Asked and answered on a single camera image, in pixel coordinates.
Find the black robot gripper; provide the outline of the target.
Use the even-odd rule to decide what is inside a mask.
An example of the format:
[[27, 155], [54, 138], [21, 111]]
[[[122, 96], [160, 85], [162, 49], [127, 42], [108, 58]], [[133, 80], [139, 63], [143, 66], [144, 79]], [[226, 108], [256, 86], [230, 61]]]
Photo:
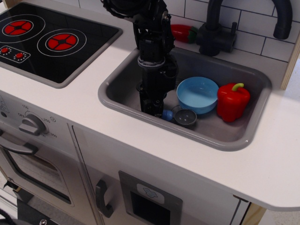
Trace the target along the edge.
[[141, 111], [161, 118], [166, 93], [173, 90], [178, 75], [178, 65], [173, 55], [167, 55], [161, 62], [150, 62], [138, 57], [138, 65], [143, 69], [140, 92]]

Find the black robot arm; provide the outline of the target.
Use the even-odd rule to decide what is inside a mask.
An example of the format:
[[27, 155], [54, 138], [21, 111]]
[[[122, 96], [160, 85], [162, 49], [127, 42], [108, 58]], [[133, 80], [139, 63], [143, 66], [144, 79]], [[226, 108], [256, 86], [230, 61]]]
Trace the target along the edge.
[[137, 49], [138, 65], [143, 69], [137, 86], [141, 111], [161, 118], [164, 98], [175, 88], [178, 65], [170, 54], [174, 48], [171, 15], [162, 0], [104, 0], [113, 16], [130, 21]]

